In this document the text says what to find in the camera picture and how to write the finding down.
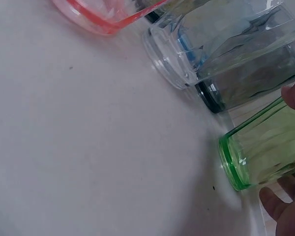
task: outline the glass base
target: glass base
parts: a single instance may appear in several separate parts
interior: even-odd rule
[[[154,37],[151,34],[151,30],[148,29],[143,34],[143,43],[147,51],[148,56],[153,61],[153,64],[157,70],[177,89],[185,89],[189,87],[188,84],[181,78],[181,76],[175,71],[171,66],[171,63],[168,62],[168,58],[163,56],[163,51],[170,51],[168,47],[164,44],[160,48],[155,41]]]
[[[228,139],[225,136],[219,140],[219,152],[224,170],[233,188],[237,191],[249,188],[251,185],[243,183],[236,171],[230,154]]]
[[[202,98],[206,106],[213,113],[219,113],[225,110],[223,104],[218,104],[215,99],[212,97],[211,92],[208,91],[207,85],[204,82],[200,82],[195,85],[199,96]]]
[[[75,10],[66,0],[52,0],[52,2],[65,17],[91,33],[109,36],[111,34],[117,33],[118,31],[116,29],[103,30],[101,26],[89,21],[86,17]]]

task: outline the dark glass base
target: dark glass base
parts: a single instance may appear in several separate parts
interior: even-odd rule
[[[207,86],[204,82],[200,82],[195,85],[200,97],[205,102],[206,106],[213,112],[219,113],[225,110],[222,104],[218,104],[212,97],[211,93],[208,91]]]
[[[145,18],[153,24],[160,18],[160,16],[153,11],[146,15]]]

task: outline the red rim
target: red rim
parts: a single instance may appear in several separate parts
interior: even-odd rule
[[[82,6],[78,2],[78,0],[67,0],[67,2],[69,4],[71,4],[72,7],[74,7],[74,9],[79,11],[82,15],[84,15],[92,23],[102,27],[103,30],[106,31],[105,33],[107,33],[107,34],[112,34],[112,33],[117,32],[121,28],[123,28],[123,27],[127,26],[128,24],[136,21],[137,19],[149,14],[150,12],[154,11],[155,9],[157,9],[158,7],[160,7],[161,5],[165,4],[168,1],[169,0],[161,0],[160,2],[154,4],[153,6],[147,7],[147,8],[145,8],[145,9],[143,9],[143,10],[141,10],[129,17],[127,17],[127,15],[124,12],[122,12],[122,14],[126,17],[125,19],[115,22],[115,23],[110,23],[107,20],[103,20],[100,16],[98,16],[98,14],[96,15],[93,12],[91,12],[90,10],[88,10],[87,8],[85,8],[84,6]]]

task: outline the clear glass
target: clear glass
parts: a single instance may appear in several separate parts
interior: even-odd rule
[[[295,7],[290,5],[295,6],[295,0],[288,2],[181,2],[146,32],[147,53],[178,89],[204,82],[197,87],[199,93],[215,93],[219,90],[218,85],[214,86],[215,80],[223,80],[220,83],[228,88],[250,87],[249,94],[235,96],[235,102],[225,99],[226,105],[221,104],[217,112],[244,103],[279,88],[282,83],[295,81],[295,47],[290,48],[295,41]],[[287,72],[274,72],[280,69],[277,62],[283,57],[289,60],[284,68]],[[212,96],[218,103],[219,98]]]
[[[295,110],[277,99],[220,138],[219,150],[236,190],[295,172]]]
[[[83,28],[110,35],[170,0],[53,0],[59,10]]]

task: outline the white table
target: white table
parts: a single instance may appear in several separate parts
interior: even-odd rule
[[[221,168],[222,117],[155,71],[147,27],[96,37],[0,0],[0,236],[263,235]]]

